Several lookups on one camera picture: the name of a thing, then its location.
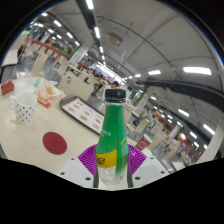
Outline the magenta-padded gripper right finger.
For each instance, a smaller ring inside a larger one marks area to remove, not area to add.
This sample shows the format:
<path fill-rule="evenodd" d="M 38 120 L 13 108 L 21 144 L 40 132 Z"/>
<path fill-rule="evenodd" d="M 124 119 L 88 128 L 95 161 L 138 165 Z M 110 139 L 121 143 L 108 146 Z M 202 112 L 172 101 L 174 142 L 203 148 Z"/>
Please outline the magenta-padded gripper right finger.
<path fill-rule="evenodd" d="M 129 188 L 140 188 L 168 175 L 168 171 L 153 155 L 129 146 L 127 185 Z"/>

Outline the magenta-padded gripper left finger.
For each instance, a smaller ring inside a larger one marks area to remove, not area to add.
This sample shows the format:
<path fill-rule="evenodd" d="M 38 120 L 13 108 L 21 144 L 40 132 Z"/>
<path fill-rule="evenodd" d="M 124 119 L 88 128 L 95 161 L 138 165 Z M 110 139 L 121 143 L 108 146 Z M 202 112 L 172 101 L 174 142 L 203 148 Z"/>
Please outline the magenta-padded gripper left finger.
<path fill-rule="evenodd" d="M 84 188 L 97 188 L 98 171 L 95 148 L 96 145 L 92 145 L 78 157 L 69 158 L 58 176 Z"/>

